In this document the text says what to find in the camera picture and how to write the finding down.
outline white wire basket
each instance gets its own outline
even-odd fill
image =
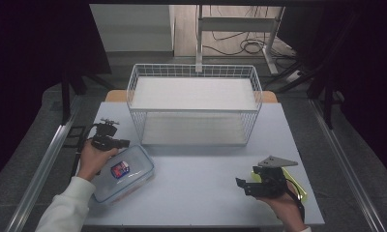
[[[143,145],[245,146],[262,91],[254,66],[137,64],[127,103]]]

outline floor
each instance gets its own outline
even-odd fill
[[[194,64],[192,55],[178,57],[162,53],[109,53],[108,59],[112,74],[101,75],[117,89],[126,89],[135,63],[183,63]],[[290,60],[281,61],[283,67],[291,64]],[[205,58],[206,64],[249,64],[254,65],[260,82],[275,90],[285,85],[289,78],[270,76],[266,63],[258,57],[211,57]],[[86,101],[78,112],[73,126],[89,126],[93,123],[100,103],[107,90],[84,78],[88,91],[83,96]],[[320,101],[311,101],[306,96],[309,82],[282,94],[277,94],[279,102],[288,121],[301,159],[313,187],[313,193],[325,219],[324,225],[313,225],[313,231],[374,231],[365,217],[363,206],[353,193],[349,177],[344,175],[344,168],[335,155],[334,148],[326,136],[316,116],[314,105]],[[38,116],[18,146],[15,154],[0,174],[0,231],[4,231],[15,212],[15,208],[37,170],[49,143],[61,123],[61,88],[53,86],[43,95],[43,106]],[[370,202],[377,211],[387,231],[387,170],[378,160],[372,149],[346,121],[340,106],[333,106],[333,133],[338,138],[343,154],[351,164],[351,170],[360,181]],[[66,139],[65,145],[74,141]],[[28,217],[22,231],[33,231],[38,220],[55,194],[61,193],[70,180],[73,169],[75,148],[63,147],[50,171],[45,185]],[[96,228],[84,226],[82,231],[259,231],[259,228],[225,228],[225,229],[135,229],[135,228]],[[282,231],[280,228],[261,228],[260,231]]]

